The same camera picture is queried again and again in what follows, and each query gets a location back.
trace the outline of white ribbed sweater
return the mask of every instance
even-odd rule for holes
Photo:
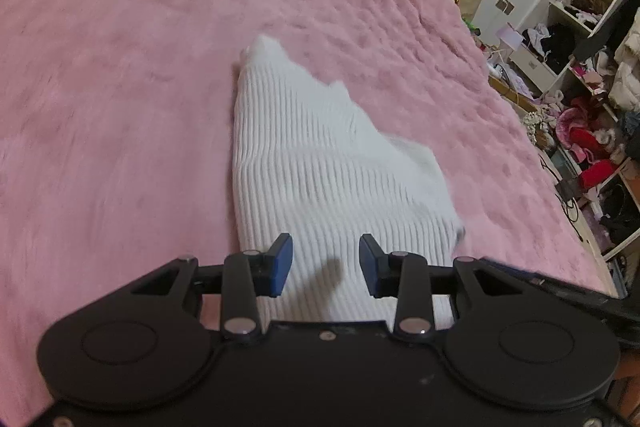
[[[368,295],[360,236],[450,266],[463,232],[429,149],[380,134],[343,84],[318,82],[265,36],[242,57],[233,189],[243,250],[293,237],[283,295],[260,298],[265,324],[391,321],[395,299]],[[434,312],[449,324],[446,299],[434,299]]]

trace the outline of clothes pile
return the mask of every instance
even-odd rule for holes
[[[560,74],[569,62],[575,48],[575,36],[571,28],[561,23],[546,27],[543,23],[525,30],[524,45],[529,47],[553,71]]]
[[[571,0],[571,7],[588,16],[594,16],[597,21],[600,21],[607,11],[607,4],[603,0]]]
[[[559,0],[556,4],[590,30],[596,28],[604,13],[602,5],[594,6],[594,0],[571,0],[571,2]]]
[[[573,55],[575,67],[590,87],[608,93],[615,107],[640,111],[640,0],[624,0],[590,38],[580,42]]]
[[[574,98],[556,121],[556,137],[580,164],[584,192],[602,183],[625,158],[622,135],[603,126],[599,108],[590,97]]]
[[[542,121],[551,129],[556,128],[558,117],[562,114],[562,111],[566,109],[566,107],[562,105],[563,99],[564,94],[558,89],[556,92],[548,92],[539,99],[534,100],[534,103],[538,106],[542,114]]]

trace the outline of pink fluffy blanket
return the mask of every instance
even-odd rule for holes
[[[234,65],[259,33],[433,149],[466,225],[458,253],[600,285],[452,0],[0,0],[10,427],[49,401],[34,354],[52,321],[178,255],[236,248]]]

